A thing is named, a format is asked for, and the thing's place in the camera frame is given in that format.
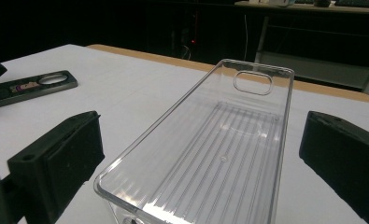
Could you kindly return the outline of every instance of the white tabletop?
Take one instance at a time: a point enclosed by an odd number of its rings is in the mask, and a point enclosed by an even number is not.
[[[0,178],[7,159],[76,114],[96,110],[106,158],[58,223],[115,223],[93,180],[205,72],[66,45],[3,63],[6,82],[68,70],[78,87],[0,107]],[[365,223],[298,156],[306,114],[315,110],[369,131],[369,104],[294,90],[283,159],[276,224]]]

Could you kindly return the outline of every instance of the wooden table edge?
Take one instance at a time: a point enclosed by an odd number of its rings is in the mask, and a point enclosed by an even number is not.
[[[157,55],[157,54],[151,54],[151,53],[131,50],[131,49],[121,49],[121,48],[111,47],[107,45],[93,44],[93,45],[87,46],[87,48],[97,49],[97,50],[125,55],[125,56],[130,56],[130,57],[134,57],[138,59],[149,60],[149,61],[153,61],[157,63],[172,64],[172,65],[176,65],[180,67],[186,67],[186,68],[196,69],[196,70],[205,71],[205,72],[210,71],[214,67],[214,65],[212,64],[198,63],[198,62],[193,62],[193,61],[187,61],[187,60]],[[294,81],[293,88],[299,91],[309,91],[309,92],[314,92],[318,94],[337,96],[337,97],[342,97],[346,99],[363,101],[363,102],[369,103],[369,95],[363,92],[358,92],[358,91],[348,91],[344,89],[322,86],[318,84],[307,83],[307,82],[302,82],[302,81],[297,81],[297,80]]]

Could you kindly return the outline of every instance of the handle cutout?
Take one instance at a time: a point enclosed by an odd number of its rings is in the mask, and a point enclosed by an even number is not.
[[[38,80],[38,83],[42,85],[49,85],[49,84],[54,84],[58,82],[63,82],[66,79],[68,79],[68,76],[62,73],[57,73],[57,74],[53,74],[48,77],[42,77],[41,79]]]
[[[254,71],[239,71],[234,75],[234,87],[243,92],[267,95],[274,86],[274,80],[264,74]]]

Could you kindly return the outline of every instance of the clear plastic tray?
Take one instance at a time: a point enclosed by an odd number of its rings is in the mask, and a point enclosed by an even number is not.
[[[119,223],[274,223],[294,72],[222,60],[95,180]]]

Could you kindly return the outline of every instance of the dark background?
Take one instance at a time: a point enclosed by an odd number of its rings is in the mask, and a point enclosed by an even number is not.
[[[0,0],[0,62],[65,44],[184,59],[189,49],[192,61],[211,64],[223,58],[253,61],[264,15],[270,19],[265,50],[369,67],[366,15],[251,10],[232,0]]]

